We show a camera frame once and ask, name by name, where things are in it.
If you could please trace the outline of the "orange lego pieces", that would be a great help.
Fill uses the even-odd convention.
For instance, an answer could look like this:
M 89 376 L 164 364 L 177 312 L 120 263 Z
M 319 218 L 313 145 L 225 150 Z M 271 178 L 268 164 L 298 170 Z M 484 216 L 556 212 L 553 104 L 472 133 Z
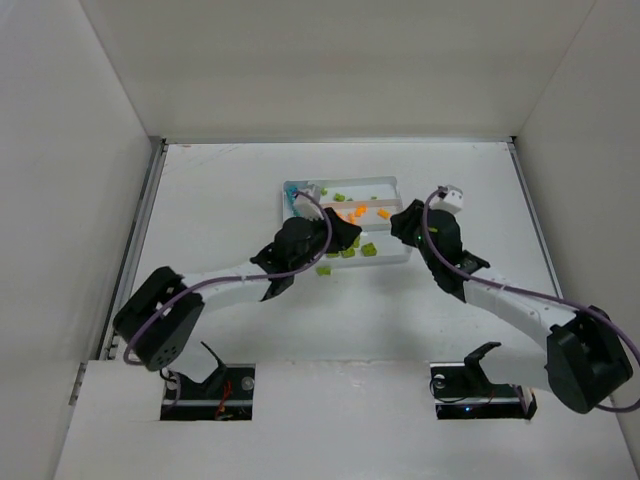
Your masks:
M 388 206 L 367 206 L 364 204 L 335 208 L 342 220 L 357 225 L 373 225 L 388 223 L 394 210 Z

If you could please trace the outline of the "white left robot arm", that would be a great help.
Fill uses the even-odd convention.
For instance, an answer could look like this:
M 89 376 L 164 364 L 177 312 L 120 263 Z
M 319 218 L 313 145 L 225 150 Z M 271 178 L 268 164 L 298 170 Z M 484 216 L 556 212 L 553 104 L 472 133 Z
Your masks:
M 126 343 L 123 359 L 204 382 L 216 362 L 199 360 L 190 338 L 202 315 L 279 296 L 295 275 L 327 253 L 350 248 L 360 233 L 359 226 L 326 208 L 317 219 L 287 219 L 271 243 L 230 269 L 193 275 L 168 266 L 154 270 L 115 316 L 114 330 Z

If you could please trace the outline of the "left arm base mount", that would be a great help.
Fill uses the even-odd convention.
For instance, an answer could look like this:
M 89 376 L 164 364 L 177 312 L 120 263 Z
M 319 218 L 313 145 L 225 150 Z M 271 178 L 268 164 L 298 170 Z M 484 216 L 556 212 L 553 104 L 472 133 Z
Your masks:
M 161 421 L 251 421 L 255 390 L 255 366 L 227 364 L 204 341 L 201 345 L 214 360 L 209 375 L 196 382 L 183 373 L 161 370 L 165 382 Z

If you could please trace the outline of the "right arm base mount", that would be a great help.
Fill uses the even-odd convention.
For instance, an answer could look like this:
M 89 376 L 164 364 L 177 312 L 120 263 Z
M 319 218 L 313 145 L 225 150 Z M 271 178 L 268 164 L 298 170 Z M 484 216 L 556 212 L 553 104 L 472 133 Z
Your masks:
M 429 390 L 438 420 L 529 421 L 534 417 L 538 405 L 531 389 L 492 382 L 481 366 L 500 347 L 500 342 L 487 342 L 461 361 L 430 364 Z

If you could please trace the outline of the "small green lego pieces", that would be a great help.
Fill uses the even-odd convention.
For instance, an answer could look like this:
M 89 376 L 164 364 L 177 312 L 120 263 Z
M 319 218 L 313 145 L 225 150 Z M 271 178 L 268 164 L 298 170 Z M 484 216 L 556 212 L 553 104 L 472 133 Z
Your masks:
M 328 189 L 322 188 L 321 189 L 321 196 L 326 196 L 327 194 L 328 194 Z M 345 194 L 342 194 L 342 193 L 339 193 L 339 192 L 335 193 L 333 195 L 332 200 L 333 200 L 333 202 L 337 202 L 337 203 L 354 202 L 355 201 L 354 198 L 349 197 L 348 195 L 345 195 Z M 352 257 L 352 258 L 342 258 L 341 255 L 340 255 L 340 252 L 343 251 L 343 250 L 340 250 L 337 253 L 327 253 L 327 254 L 325 254 L 325 257 L 327 259 L 338 259 L 338 260 L 355 259 L 356 256 L 363 257 L 363 258 L 371 258 L 371 257 L 364 257 L 361 254 L 361 251 L 360 251 L 361 246 L 364 245 L 364 244 L 367 244 L 367 243 L 373 243 L 376 246 L 376 248 L 377 248 L 377 255 L 376 256 L 378 256 L 380 254 L 381 247 L 377 246 L 376 243 L 373 240 L 371 240 L 371 238 L 372 238 L 371 235 L 367 234 L 367 235 L 365 235 L 365 238 L 363 240 L 362 239 L 362 233 L 360 233 L 355 238 L 355 240 L 347 248 L 343 249 L 343 250 L 346 250 L 348 248 L 353 247 L 355 249 L 355 256 Z M 316 271 L 316 274 L 318 276 L 330 276 L 331 273 L 332 273 L 332 267 L 331 267 L 331 265 L 327 264 L 327 265 L 324 265 L 324 266 L 316 267 L 315 271 Z

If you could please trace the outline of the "small green duplo brick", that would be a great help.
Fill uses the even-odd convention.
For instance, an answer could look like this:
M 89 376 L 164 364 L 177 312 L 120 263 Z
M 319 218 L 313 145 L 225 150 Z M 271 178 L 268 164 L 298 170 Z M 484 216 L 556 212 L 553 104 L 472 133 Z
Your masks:
M 373 243 L 362 245 L 360 251 L 364 257 L 375 257 L 377 255 L 377 248 Z

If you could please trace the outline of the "teal duplo brick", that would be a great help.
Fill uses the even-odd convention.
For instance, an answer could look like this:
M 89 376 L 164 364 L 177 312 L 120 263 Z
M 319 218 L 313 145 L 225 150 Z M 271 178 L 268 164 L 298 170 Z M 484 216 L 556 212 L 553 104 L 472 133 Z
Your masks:
M 299 212 L 295 207 L 297 191 L 298 191 L 298 188 L 295 185 L 286 186 L 283 190 L 284 199 L 286 200 L 288 208 L 294 217 L 299 216 Z

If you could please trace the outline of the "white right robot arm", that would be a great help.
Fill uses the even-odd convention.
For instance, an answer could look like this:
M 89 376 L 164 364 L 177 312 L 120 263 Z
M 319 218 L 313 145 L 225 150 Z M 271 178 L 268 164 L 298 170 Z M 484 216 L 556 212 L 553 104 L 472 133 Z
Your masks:
M 435 192 L 436 203 L 414 200 L 391 216 L 391 234 L 417 249 L 438 287 L 516 328 L 539 347 L 519 353 L 486 342 L 464 359 L 467 381 L 480 394 L 514 383 L 549 391 L 570 410 L 586 414 L 633 376 L 638 355 L 629 337 L 595 307 L 510 284 L 486 260 L 463 247 L 455 215 L 461 204 Z

